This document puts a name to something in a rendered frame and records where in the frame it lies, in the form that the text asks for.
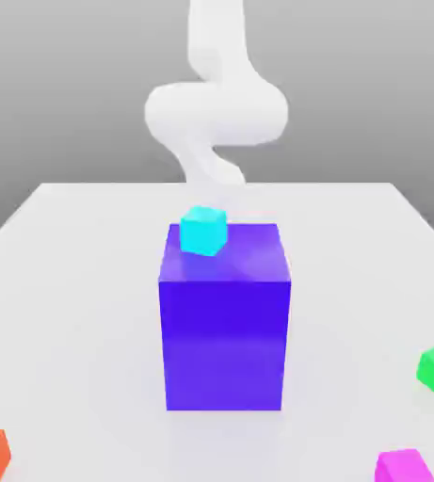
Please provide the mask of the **large blue box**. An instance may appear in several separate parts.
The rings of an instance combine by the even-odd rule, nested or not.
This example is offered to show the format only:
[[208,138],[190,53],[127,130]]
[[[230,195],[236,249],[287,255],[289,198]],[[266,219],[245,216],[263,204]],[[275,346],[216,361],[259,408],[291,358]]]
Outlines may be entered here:
[[232,224],[215,256],[169,227],[159,285],[168,410],[280,410],[291,275],[275,224]]

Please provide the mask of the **small magenta cube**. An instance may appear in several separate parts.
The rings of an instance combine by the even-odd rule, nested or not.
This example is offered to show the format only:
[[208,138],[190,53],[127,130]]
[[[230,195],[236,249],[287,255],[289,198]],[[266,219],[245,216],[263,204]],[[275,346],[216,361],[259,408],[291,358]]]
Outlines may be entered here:
[[402,449],[378,455],[374,482],[434,482],[434,475],[418,450]]

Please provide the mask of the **small cyan cube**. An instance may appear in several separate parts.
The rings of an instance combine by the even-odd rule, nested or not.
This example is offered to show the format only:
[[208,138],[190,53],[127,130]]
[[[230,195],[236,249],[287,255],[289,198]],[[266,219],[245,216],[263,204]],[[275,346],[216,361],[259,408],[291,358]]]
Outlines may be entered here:
[[215,256],[227,243],[225,211],[193,206],[180,220],[180,247],[183,252]]

